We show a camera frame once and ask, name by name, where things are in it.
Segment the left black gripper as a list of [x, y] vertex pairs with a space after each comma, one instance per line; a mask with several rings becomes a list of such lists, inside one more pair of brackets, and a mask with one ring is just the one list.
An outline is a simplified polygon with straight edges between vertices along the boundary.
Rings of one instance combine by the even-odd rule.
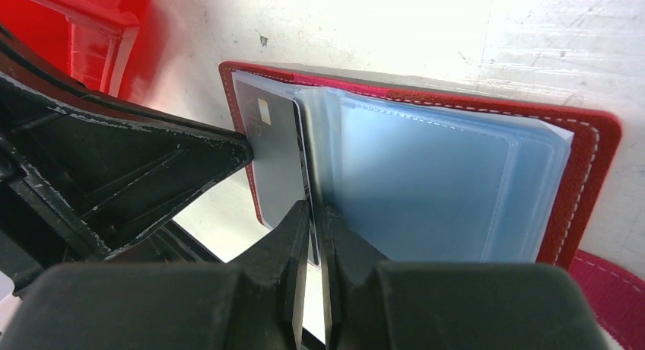
[[252, 158], [237, 132], [1, 75], [1, 268], [19, 291], [65, 262], [147, 240]]

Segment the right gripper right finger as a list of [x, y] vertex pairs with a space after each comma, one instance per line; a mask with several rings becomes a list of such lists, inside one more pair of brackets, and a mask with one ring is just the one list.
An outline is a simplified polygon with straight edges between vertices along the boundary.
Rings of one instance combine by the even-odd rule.
[[388, 259], [349, 226], [333, 204], [319, 222], [327, 349], [390, 349]]

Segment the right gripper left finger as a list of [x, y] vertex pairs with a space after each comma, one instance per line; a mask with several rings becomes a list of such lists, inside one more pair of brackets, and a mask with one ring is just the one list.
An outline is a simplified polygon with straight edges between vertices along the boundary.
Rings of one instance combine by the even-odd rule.
[[237, 257], [243, 268], [238, 349], [299, 349], [307, 280], [310, 204], [293, 204], [279, 225]]

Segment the red leather card holder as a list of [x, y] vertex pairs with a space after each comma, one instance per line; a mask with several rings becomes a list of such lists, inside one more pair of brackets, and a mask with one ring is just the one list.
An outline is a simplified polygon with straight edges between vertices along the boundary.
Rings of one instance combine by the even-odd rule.
[[224, 62], [302, 100], [309, 246], [323, 209], [388, 261], [390, 349], [644, 347], [644, 283], [579, 248], [622, 137], [613, 114]]

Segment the dark green VIP credit card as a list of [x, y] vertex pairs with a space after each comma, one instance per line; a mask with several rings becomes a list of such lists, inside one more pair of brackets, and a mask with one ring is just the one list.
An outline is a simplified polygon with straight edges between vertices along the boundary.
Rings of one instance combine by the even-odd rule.
[[260, 221], [272, 230], [295, 202], [310, 202], [302, 100], [294, 91], [255, 75], [238, 74], [234, 88], [244, 133], [253, 150], [251, 182]]

